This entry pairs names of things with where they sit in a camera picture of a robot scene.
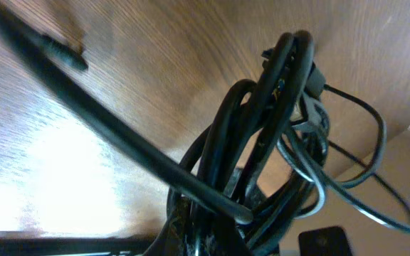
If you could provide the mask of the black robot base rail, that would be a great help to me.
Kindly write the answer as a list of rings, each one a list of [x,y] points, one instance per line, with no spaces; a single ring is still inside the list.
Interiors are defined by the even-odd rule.
[[[128,238],[0,238],[0,255],[77,255],[128,252],[139,255],[155,237],[135,235]]]

